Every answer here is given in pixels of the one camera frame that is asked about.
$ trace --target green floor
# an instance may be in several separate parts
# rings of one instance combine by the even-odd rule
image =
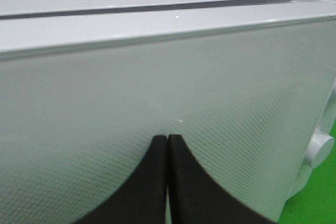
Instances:
[[[336,137],[336,124],[331,135]],[[289,199],[279,224],[336,224],[336,146],[306,187]]]

